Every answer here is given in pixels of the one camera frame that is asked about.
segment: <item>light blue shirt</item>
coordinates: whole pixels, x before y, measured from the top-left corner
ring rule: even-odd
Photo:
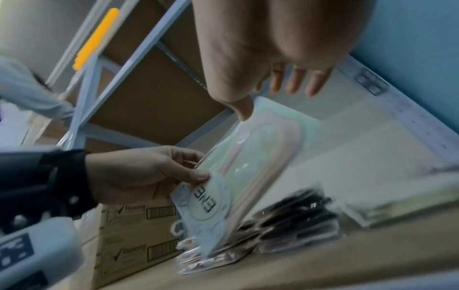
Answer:
[[[39,84],[20,62],[0,56],[0,99],[21,109],[70,124],[74,108]]]

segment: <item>stack of packages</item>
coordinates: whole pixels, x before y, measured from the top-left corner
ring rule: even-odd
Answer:
[[[203,258],[194,237],[180,241],[176,259],[182,275],[234,263],[254,251],[291,250],[343,236],[337,215],[327,209],[331,199],[320,187],[302,189],[268,206],[243,222],[210,258]]]
[[[188,239],[178,248],[180,273],[233,263],[255,250],[273,253],[339,235],[330,199],[320,188],[300,190],[242,222],[289,163],[318,139],[320,123],[263,97],[200,162],[203,184],[183,183],[171,195]],[[183,230],[171,232],[180,236]]]

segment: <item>hand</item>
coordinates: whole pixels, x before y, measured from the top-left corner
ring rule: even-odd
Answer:
[[[357,42],[375,0],[193,0],[209,94],[241,120],[252,114],[249,94],[271,75],[270,91],[282,87],[287,64],[294,69],[286,90],[315,96]]]
[[[180,182],[201,183],[209,173],[193,169],[204,154],[174,146],[121,150],[86,156],[94,199],[132,204],[167,197]]]

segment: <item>light blue wall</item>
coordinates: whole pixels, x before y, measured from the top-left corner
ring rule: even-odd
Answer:
[[[459,0],[379,0],[352,55],[459,132]]]

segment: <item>white device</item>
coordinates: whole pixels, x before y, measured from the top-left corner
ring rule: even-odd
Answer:
[[[0,238],[0,290],[42,290],[83,264],[78,231],[54,217]]]

